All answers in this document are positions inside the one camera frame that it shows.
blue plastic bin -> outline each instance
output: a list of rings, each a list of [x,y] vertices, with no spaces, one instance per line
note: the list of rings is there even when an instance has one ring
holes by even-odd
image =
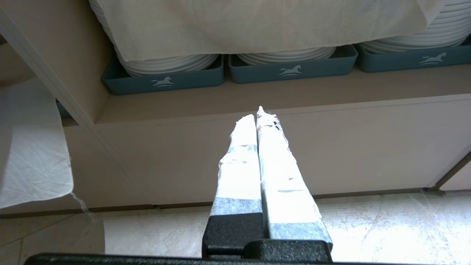
[[[451,66],[471,63],[471,39],[468,38],[461,46],[435,48],[398,53],[373,54],[360,45],[358,50],[358,67],[369,73],[418,69],[437,66]]]
[[[114,95],[216,86],[224,83],[224,57],[220,55],[205,70],[137,77],[130,76],[114,57],[101,80]]]
[[[236,83],[346,75],[352,71],[357,56],[352,45],[344,45],[337,47],[328,59],[250,66],[232,54],[229,55],[229,69]]]

marble floor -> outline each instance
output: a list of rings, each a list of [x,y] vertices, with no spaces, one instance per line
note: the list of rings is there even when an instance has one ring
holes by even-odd
[[[334,261],[471,264],[471,192],[317,200]],[[0,265],[41,252],[200,256],[209,207],[0,219]]]

cabinet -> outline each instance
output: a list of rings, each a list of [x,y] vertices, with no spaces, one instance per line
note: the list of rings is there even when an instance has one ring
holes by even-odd
[[[115,96],[100,81],[113,48],[87,1],[7,1],[0,22],[73,117],[89,207],[212,201],[229,134],[260,105],[280,116],[313,194],[430,187],[470,151],[470,65]],[[16,212],[77,207],[58,201]]]

stack of white plates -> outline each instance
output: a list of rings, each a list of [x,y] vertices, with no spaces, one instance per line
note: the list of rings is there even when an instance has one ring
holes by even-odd
[[[98,21],[101,23],[103,30],[114,44],[113,34],[111,33],[110,26],[106,21],[103,10],[97,3],[97,0],[89,0],[90,7],[95,12]],[[124,67],[126,72],[131,76],[143,76],[143,75],[156,75],[166,74],[174,72],[187,72],[187,71],[198,71],[208,68],[218,58],[217,54],[201,54],[201,55],[189,55],[189,56],[178,56],[164,59],[152,59],[145,61],[129,61],[125,62],[115,46],[116,54],[118,56],[121,65]]]
[[[244,53],[237,56],[248,65],[296,62],[309,59],[329,58],[335,47],[311,48],[305,50],[277,51],[265,53]]]
[[[471,0],[449,0],[425,31],[366,41],[360,45],[371,53],[394,53],[459,46],[470,34]]]

white cloth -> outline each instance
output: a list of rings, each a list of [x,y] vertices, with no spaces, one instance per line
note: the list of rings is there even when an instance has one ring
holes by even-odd
[[[37,78],[0,90],[0,208],[69,194],[69,152],[56,99]]]
[[[124,61],[333,47],[421,32],[445,0],[97,0]]]

